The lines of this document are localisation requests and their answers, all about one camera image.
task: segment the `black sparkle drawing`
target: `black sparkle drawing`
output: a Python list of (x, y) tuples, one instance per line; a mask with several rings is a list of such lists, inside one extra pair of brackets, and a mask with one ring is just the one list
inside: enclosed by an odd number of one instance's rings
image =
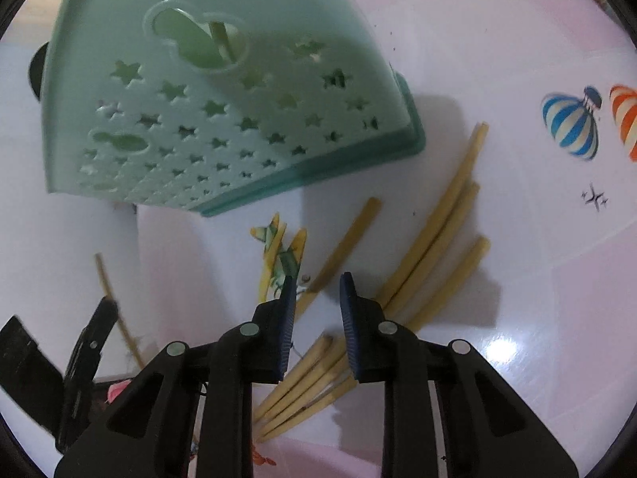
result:
[(584, 204), (594, 204), (598, 212), (602, 205), (606, 208), (606, 203), (608, 202), (608, 198), (604, 196), (604, 192), (595, 192), (592, 183), (590, 184), (590, 192), (588, 190), (582, 192), (582, 199), (584, 200)]

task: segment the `black tool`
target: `black tool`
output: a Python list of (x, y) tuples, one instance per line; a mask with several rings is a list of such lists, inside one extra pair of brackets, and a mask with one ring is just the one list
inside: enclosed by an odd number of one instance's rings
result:
[[(340, 301), (355, 378), (385, 382), (383, 478), (577, 478), (566, 451), (467, 341), (447, 347), (385, 321), (356, 294), (349, 273)], [(438, 458), (429, 381), (436, 385), (445, 459)]]
[(161, 351), (66, 452), (55, 478), (183, 478), (202, 386), (198, 478), (252, 476), (252, 383), (287, 369), (296, 300), (287, 277), (277, 300), (219, 341)]
[(88, 426), (93, 378), (118, 314), (115, 302), (102, 299), (75, 343), (64, 377), (17, 317), (0, 331), (0, 386), (55, 437), (61, 453)]

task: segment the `metal rivet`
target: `metal rivet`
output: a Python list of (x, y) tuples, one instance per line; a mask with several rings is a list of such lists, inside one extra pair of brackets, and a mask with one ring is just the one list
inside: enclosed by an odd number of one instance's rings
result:
[(391, 335), (398, 332), (398, 326), (394, 322), (380, 322), (378, 330), (383, 334)]
[(243, 336), (256, 336), (257, 334), (259, 334), (259, 326), (252, 322), (249, 322), (249, 323), (243, 324), (241, 328), (239, 329), (239, 332)]
[(456, 354), (469, 354), (471, 351), (471, 346), (464, 340), (456, 340), (451, 344), (451, 348)]
[(173, 341), (166, 347), (168, 356), (181, 356), (186, 351), (186, 345), (180, 341)]

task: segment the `hot air balloon print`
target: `hot air balloon print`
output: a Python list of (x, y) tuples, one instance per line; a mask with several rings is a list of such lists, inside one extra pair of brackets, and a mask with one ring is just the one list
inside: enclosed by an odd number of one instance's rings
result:
[(626, 154), (637, 162), (637, 90), (627, 86), (613, 86), (610, 90), (613, 117)]
[(601, 108), (601, 95), (592, 86), (584, 98), (548, 94), (542, 101), (544, 124), (558, 145), (582, 160), (592, 160), (598, 151), (598, 126), (593, 112)]

